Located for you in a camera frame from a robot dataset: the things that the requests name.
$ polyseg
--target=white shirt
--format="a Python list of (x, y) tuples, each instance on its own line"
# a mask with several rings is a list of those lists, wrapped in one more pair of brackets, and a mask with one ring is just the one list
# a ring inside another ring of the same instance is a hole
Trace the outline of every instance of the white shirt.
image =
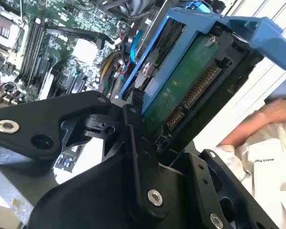
[(280, 229), (286, 229), (286, 123), (269, 124), (237, 148), (214, 151)]

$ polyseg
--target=person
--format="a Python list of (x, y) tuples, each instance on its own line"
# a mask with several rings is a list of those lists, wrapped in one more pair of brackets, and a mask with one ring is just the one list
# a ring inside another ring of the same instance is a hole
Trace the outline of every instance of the person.
[(214, 151), (280, 229), (286, 229), (286, 100), (262, 107)]

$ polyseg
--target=hand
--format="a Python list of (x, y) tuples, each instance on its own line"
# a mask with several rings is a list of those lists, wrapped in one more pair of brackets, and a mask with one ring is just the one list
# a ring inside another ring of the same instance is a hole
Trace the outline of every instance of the hand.
[(267, 123), (282, 123), (286, 121), (286, 100), (277, 99), (262, 107), (260, 112)]

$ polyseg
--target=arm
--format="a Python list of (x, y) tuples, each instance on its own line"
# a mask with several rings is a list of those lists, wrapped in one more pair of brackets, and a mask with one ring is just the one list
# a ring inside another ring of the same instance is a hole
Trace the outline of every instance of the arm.
[(269, 123), (281, 123), (286, 121), (286, 100), (278, 99), (267, 104), (260, 111), (238, 125), (220, 145), (242, 145), (252, 134)]

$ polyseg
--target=screw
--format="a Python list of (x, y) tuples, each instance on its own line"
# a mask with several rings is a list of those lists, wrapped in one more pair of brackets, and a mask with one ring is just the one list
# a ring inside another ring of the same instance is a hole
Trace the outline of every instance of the screw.
[(142, 73), (143, 73), (144, 77), (147, 76), (147, 71), (148, 71), (148, 68), (149, 68), (149, 65), (150, 65), (150, 64), (151, 64), (151, 63), (148, 62), (148, 63), (145, 65), (145, 67), (143, 68)]
[(129, 110), (131, 110), (132, 112), (134, 112), (134, 113), (137, 113), (137, 111), (134, 109), (134, 108), (129, 108)]
[(0, 121), (0, 132), (5, 134), (14, 134), (20, 129), (20, 126), (18, 123), (4, 119)]
[(215, 157), (216, 157), (215, 153), (213, 153), (213, 152), (211, 152), (211, 151), (209, 152), (209, 154), (211, 155), (212, 158), (215, 158)]
[(210, 214), (210, 220), (217, 229), (223, 229), (224, 225), (221, 219), (215, 213)]
[(213, 44), (215, 44), (215, 42), (216, 42), (216, 37), (215, 36), (213, 36), (213, 37), (211, 37), (209, 40), (208, 40), (208, 42), (205, 44), (207, 47), (211, 47)]
[(147, 198), (153, 205), (157, 207), (163, 204), (163, 199), (161, 194), (155, 189), (151, 189), (147, 192)]
[(100, 96), (98, 96), (97, 99), (98, 99), (98, 101), (100, 101), (100, 102), (102, 102), (102, 103), (105, 103), (105, 102), (106, 102), (106, 100), (105, 100), (104, 98), (100, 97)]

